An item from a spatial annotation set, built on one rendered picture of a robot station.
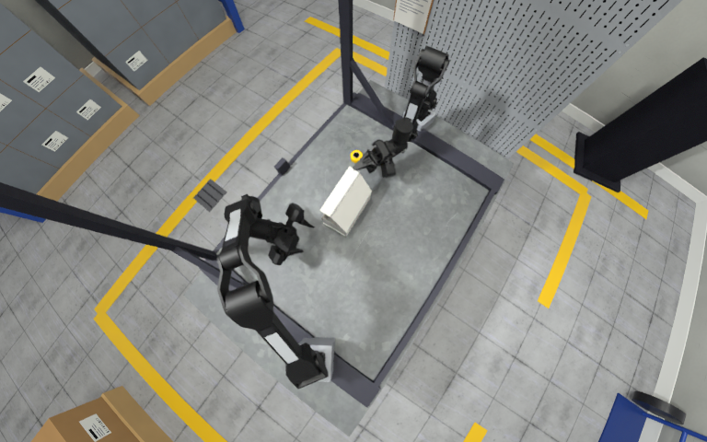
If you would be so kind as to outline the white sheet of paper with printed lines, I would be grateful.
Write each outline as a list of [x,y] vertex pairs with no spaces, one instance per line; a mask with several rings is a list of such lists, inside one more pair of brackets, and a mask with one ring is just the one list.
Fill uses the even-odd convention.
[[394,21],[423,33],[432,0],[397,0]]

